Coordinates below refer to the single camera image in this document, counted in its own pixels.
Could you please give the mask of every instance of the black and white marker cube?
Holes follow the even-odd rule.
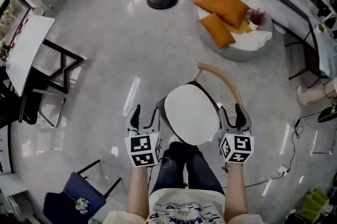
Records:
[[[126,137],[125,145],[133,166],[153,166],[158,163],[161,149],[159,133]]]
[[[226,133],[220,148],[226,162],[245,163],[254,152],[254,137]]]

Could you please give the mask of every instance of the white t-shirt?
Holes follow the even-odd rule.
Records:
[[[225,196],[198,189],[160,189],[149,198],[150,215],[144,218],[127,212],[110,212],[103,224],[225,224]],[[240,215],[229,224],[263,224],[258,215]]]

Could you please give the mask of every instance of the navy blue chair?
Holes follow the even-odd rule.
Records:
[[[81,176],[81,173],[99,162],[100,160],[96,160],[81,171],[73,172],[61,193],[49,192],[46,194],[43,214],[52,224],[87,224],[97,211],[106,204],[107,197],[122,178],[118,178],[106,194],[99,193],[86,181],[87,177]],[[88,212],[85,215],[75,209],[76,200],[79,198],[84,198],[90,202],[87,207]]]

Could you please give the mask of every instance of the white round ottoman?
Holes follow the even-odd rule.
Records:
[[[261,11],[264,11],[263,6],[259,4],[259,0],[241,1],[250,8],[259,8]],[[212,35],[199,22],[200,19],[210,15],[211,13],[201,7],[197,6],[196,8],[198,16],[197,29],[201,40],[206,46],[221,54],[222,56],[237,61],[248,61],[250,59],[258,57],[260,54],[263,54],[265,50],[268,49],[268,46],[271,44],[270,39],[272,38],[273,22],[269,15],[265,13],[266,21],[263,25],[260,25],[256,31],[251,31],[244,34],[231,33],[236,42],[227,46],[226,48],[219,49]]]

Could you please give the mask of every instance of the green object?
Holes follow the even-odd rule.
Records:
[[[321,189],[314,189],[312,197],[305,195],[302,212],[299,216],[309,223],[318,220],[324,207],[329,203],[329,198]]]

